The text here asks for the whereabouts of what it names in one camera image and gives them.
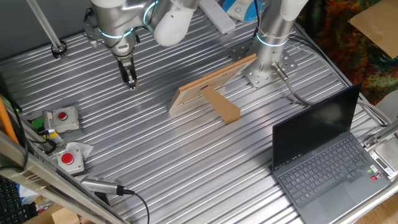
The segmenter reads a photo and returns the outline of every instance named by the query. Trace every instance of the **laptop keyboard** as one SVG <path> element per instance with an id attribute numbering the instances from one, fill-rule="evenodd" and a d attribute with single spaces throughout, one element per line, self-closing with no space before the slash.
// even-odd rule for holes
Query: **laptop keyboard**
<path id="1" fill-rule="evenodd" d="M 297 205 L 360 173 L 358 168 L 368 161 L 368 156 L 355 142 L 349 137 L 278 177 Z"/>

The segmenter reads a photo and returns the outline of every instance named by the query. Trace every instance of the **wooden board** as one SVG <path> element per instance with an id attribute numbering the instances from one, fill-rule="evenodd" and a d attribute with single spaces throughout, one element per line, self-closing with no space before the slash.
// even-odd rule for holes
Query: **wooden board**
<path id="1" fill-rule="evenodd" d="M 255 59 L 257 59 L 256 54 L 252 54 L 209 75 L 199 78 L 198 80 L 181 86 L 178 88 L 173 100 L 169 104 L 168 110 L 172 110 L 186 102 L 198 98 L 201 96 L 201 89 L 206 86 L 210 86 L 213 89 L 223 86 L 228 80 L 242 72 L 242 70 L 249 66 Z"/>
<path id="2" fill-rule="evenodd" d="M 212 87 L 207 86 L 201 89 L 202 95 L 211 104 L 226 124 L 231 124 L 241 118 L 241 109 L 219 94 Z"/>

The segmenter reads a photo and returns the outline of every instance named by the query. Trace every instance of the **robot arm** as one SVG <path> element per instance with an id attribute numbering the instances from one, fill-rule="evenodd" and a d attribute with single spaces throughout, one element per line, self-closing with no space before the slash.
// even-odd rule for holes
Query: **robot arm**
<path id="1" fill-rule="evenodd" d="M 146 27 L 163 46 L 179 43 L 199 0 L 91 0 L 105 45 L 116 57 L 123 81 L 138 87 L 133 50 L 136 28 Z"/>

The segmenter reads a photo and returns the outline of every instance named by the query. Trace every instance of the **floor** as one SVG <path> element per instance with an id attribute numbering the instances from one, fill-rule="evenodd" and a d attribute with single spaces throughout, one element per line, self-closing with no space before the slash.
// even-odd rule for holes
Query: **floor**
<path id="1" fill-rule="evenodd" d="M 356 224 L 396 224 L 398 223 L 398 194 L 378 205 Z"/>

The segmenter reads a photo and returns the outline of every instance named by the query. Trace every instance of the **red button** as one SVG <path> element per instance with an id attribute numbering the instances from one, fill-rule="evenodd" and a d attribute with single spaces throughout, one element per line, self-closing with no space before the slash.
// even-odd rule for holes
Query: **red button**
<path id="1" fill-rule="evenodd" d="M 61 161 L 66 164 L 69 165 L 73 162 L 73 155 L 70 153 L 65 153 L 64 155 L 62 155 L 61 157 Z"/>
<path id="2" fill-rule="evenodd" d="M 61 112 L 60 114 L 58 114 L 58 118 L 63 121 L 68 118 L 68 115 L 65 112 Z"/>

